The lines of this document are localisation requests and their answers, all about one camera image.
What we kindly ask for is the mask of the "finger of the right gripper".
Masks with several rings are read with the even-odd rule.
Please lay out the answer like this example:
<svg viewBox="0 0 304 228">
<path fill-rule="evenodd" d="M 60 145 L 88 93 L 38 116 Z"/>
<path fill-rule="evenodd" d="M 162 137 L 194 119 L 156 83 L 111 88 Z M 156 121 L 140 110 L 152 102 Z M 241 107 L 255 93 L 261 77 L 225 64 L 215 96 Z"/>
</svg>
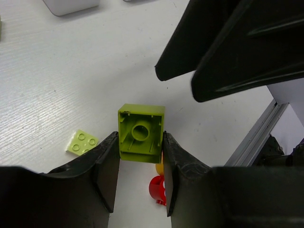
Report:
<svg viewBox="0 0 304 228">
<path fill-rule="evenodd" d="M 304 3 L 243 0 L 201 60 L 191 81 L 205 102 L 304 76 Z"/>
<path fill-rule="evenodd" d="M 191 0 L 163 51 L 155 72 L 159 80 L 181 76 L 198 66 L 230 18 L 250 0 Z"/>
</svg>

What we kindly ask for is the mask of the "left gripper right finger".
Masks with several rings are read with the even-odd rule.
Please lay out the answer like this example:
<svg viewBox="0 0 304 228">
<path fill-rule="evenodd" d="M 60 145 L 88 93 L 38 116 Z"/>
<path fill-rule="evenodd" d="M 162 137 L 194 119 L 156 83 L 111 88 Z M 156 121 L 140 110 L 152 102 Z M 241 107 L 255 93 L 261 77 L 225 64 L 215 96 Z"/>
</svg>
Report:
<svg viewBox="0 0 304 228">
<path fill-rule="evenodd" d="M 209 167 L 163 135 L 167 215 L 174 228 L 301 228 L 304 147 L 261 166 Z"/>
</svg>

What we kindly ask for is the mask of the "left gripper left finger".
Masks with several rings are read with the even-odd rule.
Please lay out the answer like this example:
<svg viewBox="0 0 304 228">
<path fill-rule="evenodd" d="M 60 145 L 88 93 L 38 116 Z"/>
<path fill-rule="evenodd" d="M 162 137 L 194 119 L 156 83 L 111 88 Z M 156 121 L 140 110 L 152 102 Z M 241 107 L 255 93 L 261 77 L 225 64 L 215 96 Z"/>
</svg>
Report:
<svg viewBox="0 0 304 228">
<path fill-rule="evenodd" d="M 114 210 L 118 133 L 49 173 L 0 169 L 3 228 L 105 228 Z"/>
</svg>

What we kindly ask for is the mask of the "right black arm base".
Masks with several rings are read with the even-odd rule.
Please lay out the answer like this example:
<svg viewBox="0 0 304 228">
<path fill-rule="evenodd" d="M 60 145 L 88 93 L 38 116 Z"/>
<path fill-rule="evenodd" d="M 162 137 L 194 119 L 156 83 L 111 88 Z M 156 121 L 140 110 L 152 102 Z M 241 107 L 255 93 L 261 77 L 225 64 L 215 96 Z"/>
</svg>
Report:
<svg viewBox="0 0 304 228">
<path fill-rule="evenodd" d="M 270 136 L 251 166 L 304 166 L 304 140 L 296 145 L 290 154 L 285 154 L 275 137 Z"/>
</svg>

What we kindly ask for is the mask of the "red flower lego piece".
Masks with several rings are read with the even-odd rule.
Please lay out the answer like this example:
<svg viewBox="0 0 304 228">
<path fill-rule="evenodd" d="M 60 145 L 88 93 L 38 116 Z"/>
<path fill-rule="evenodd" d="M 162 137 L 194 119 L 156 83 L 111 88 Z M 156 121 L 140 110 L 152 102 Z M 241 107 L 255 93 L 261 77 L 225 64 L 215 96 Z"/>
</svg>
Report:
<svg viewBox="0 0 304 228">
<path fill-rule="evenodd" d="M 166 206 L 164 176 L 158 175 L 149 183 L 149 194 L 157 204 Z"/>
</svg>

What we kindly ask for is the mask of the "yellow oval lego piece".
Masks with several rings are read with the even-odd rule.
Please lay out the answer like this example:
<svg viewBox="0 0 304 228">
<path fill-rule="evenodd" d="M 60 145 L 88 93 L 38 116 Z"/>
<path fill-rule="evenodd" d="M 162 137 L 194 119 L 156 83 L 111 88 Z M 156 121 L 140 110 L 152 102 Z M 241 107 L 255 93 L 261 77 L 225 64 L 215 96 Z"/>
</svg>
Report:
<svg viewBox="0 0 304 228">
<path fill-rule="evenodd" d="M 158 164 L 155 164 L 156 172 L 160 176 L 164 176 L 164 165 L 163 165 L 163 154 L 161 154 L 161 162 Z"/>
</svg>

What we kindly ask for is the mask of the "olive small square lego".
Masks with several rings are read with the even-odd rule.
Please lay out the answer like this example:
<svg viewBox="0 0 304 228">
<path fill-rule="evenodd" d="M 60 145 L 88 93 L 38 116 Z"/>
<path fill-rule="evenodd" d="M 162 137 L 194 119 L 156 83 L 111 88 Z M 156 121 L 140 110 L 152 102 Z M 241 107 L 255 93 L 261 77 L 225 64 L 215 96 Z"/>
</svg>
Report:
<svg viewBox="0 0 304 228">
<path fill-rule="evenodd" d="M 124 104 L 118 110 L 120 158 L 125 161 L 160 163 L 165 107 Z"/>
</svg>

